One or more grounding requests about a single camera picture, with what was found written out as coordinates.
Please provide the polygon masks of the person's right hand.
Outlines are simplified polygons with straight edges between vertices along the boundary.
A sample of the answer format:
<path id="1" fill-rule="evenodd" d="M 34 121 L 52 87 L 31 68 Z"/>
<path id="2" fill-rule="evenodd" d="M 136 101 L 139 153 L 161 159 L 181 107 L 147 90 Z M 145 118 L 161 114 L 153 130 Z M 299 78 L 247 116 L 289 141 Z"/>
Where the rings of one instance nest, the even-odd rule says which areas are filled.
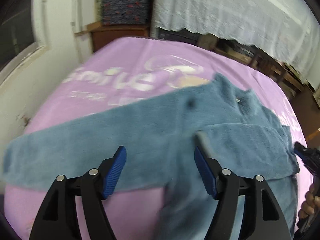
<path id="1" fill-rule="evenodd" d="M 315 213 L 316 209 L 319 209 L 319 197 L 313 196 L 315 187 L 313 184 L 310 185 L 308 192 L 305 194 L 305 200 L 301 205 L 298 212 L 298 218 L 304 219 Z"/>

